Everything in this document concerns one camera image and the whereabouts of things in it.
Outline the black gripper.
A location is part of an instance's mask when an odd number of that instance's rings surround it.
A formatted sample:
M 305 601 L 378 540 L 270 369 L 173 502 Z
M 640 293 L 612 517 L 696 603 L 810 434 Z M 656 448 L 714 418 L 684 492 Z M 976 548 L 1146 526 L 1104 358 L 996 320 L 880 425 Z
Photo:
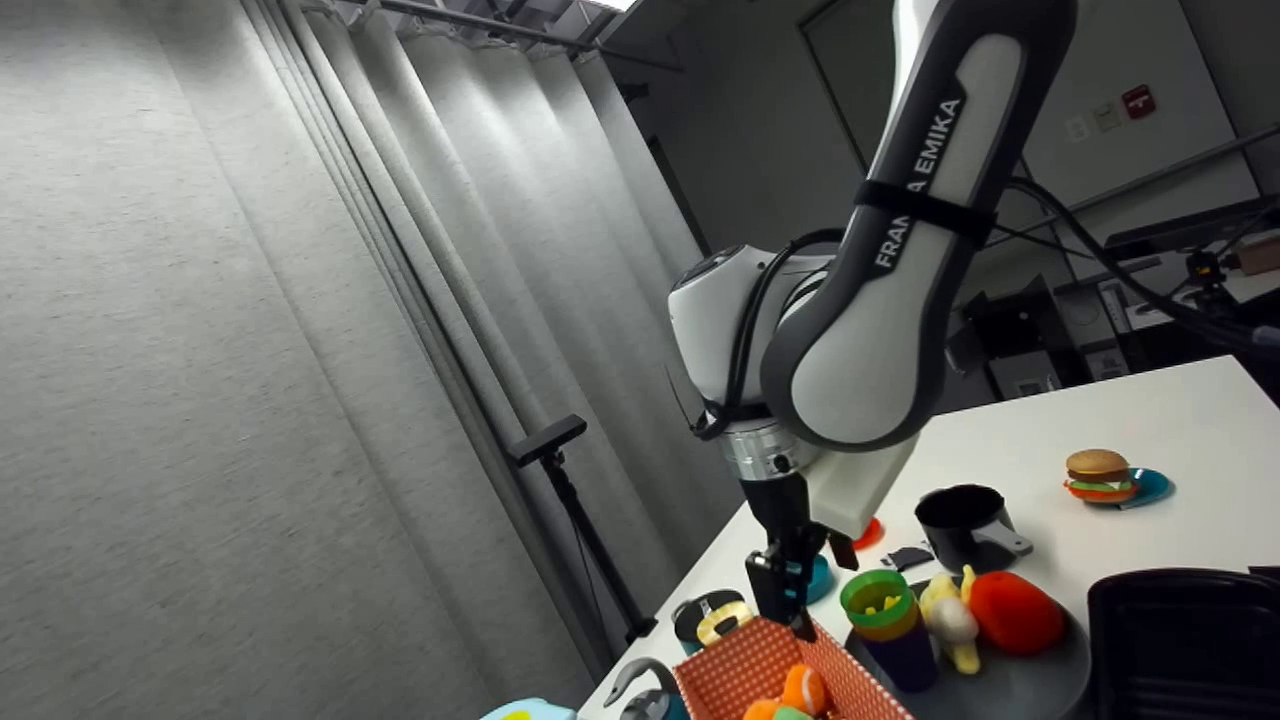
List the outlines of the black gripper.
M 744 557 L 755 613 L 811 646 L 805 584 L 829 532 L 810 517 L 810 483 L 801 477 L 744 480 L 744 502 L 763 528 L 763 548 Z

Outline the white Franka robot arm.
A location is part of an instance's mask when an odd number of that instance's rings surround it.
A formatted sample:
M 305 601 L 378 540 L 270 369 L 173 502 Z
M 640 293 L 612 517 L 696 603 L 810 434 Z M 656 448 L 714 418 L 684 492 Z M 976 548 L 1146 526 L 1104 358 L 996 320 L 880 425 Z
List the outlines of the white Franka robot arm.
M 847 219 L 716 251 L 670 293 L 693 434 L 763 528 L 755 609 L 797 636 L 811 560 L 867 528 L 937 418 L 961 286 L 1084 5 L 892 0 L 892 99 Z

